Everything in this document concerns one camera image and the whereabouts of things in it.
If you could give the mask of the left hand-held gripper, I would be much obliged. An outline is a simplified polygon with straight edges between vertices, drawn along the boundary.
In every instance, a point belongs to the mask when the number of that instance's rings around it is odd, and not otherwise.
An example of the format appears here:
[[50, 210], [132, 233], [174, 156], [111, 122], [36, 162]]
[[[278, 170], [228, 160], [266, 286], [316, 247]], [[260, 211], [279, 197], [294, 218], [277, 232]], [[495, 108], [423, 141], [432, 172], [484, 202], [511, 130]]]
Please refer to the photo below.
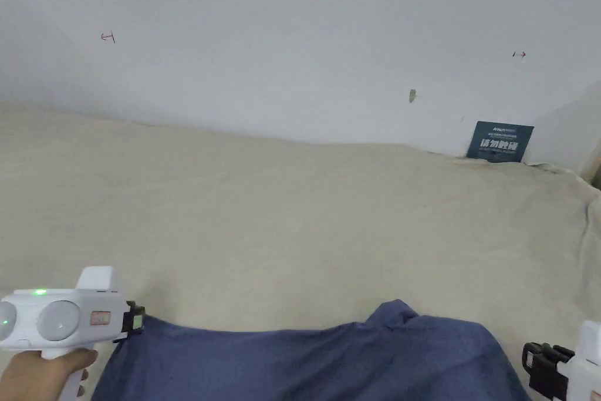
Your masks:
[[[18, 289], [3, 297], [1, 348], [13, 356], [38, 351], [44, 359], [55, 359], [139, 335], [145, 317], [145, 307], [120, 292], [115, 268], [86, 267], [74, 288]], [[81, 397], [81, 374], [68, 378], [58, 400]]]

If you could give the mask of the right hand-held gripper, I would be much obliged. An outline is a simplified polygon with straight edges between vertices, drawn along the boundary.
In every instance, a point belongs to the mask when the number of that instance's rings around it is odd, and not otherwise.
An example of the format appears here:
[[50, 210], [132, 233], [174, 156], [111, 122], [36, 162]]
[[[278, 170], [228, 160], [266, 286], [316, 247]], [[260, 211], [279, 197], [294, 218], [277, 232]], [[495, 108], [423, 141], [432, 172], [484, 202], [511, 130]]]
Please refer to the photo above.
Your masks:
[[[556, 368], [558, 362], [564, 363], [561, 374]], [[528, 386], [542, 396], [600, 400], [600, 323], [584, 321], [575, 352], [549, 343], [525, 343], [522, 366], [529, 375]]]

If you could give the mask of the person's left hand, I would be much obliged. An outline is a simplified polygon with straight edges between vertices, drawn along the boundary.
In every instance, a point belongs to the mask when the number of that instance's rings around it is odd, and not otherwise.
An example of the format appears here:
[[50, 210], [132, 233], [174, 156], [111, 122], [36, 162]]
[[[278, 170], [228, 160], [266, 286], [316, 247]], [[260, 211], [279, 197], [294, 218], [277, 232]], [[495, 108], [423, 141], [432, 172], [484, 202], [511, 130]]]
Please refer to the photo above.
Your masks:
[[87, 368], [98, 357], [96, 350], [76, 349], [55, 359], [44, 359], [38, 351], [13, 356], [1, 376], [1, 400], [58, 400], [68, 378]]

